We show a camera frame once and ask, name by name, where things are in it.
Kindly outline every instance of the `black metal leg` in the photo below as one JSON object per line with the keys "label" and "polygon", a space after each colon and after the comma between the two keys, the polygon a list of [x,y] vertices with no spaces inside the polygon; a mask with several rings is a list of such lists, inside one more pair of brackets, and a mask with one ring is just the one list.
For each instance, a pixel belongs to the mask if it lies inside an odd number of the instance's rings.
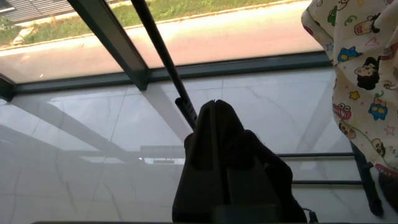
{"label": "black metal leg", "polygon": [[359,175],[361,176],[363,189],[365,190],[366,197],[368,198],[369,208],[374,215],[381,216],[384,213],[384,210],[370,172],[371,166],[368,165],[365,156],[353,143],[351,143],[351,148],[354,153]]}

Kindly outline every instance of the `concrete pavement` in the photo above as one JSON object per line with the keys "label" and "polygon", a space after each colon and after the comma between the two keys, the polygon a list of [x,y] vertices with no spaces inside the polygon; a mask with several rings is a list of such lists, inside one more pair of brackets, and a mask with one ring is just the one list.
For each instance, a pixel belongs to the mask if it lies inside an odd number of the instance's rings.
{"label": "concrete pavement", "polygon": [[[321,50],[302,28],[310,1],[159,24],[176,65]],[[162,67],[143,27],[127,30],[150,68]],[[0,51],[0,72],[17,83],[120,72],[96,37]]]}

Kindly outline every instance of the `cartoon print fabric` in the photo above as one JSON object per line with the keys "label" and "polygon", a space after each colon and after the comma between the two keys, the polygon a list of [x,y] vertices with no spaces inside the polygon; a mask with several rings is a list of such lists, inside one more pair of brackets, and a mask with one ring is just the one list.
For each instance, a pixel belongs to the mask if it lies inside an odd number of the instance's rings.
{"label": "cartoon print fabric", "polygon": [[305,30],[336,73],[332,110],[340,131],[398,178],[398,0],[313,0]]}

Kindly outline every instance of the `white tile floor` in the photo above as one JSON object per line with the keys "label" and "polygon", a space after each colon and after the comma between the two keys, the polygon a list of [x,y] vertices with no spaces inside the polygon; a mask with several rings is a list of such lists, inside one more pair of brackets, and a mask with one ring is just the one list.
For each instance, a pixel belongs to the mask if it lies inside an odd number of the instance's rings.
{"label": "white tile floor", "polygon": [[[332,119],[333,76],[313,69],[184,83],[197,112],[227,101],[275,152],[350,152]],[[144,93],[117,86],[0,101],[0,223],[171,221],[190,132],[177,96],[165,82]],[[359,179],[354,160],[288,163],[295,179]],[[295,187],[294,195],[320,222],[398,220],[384,200],[384,217],[375,217],[361,187]]]}

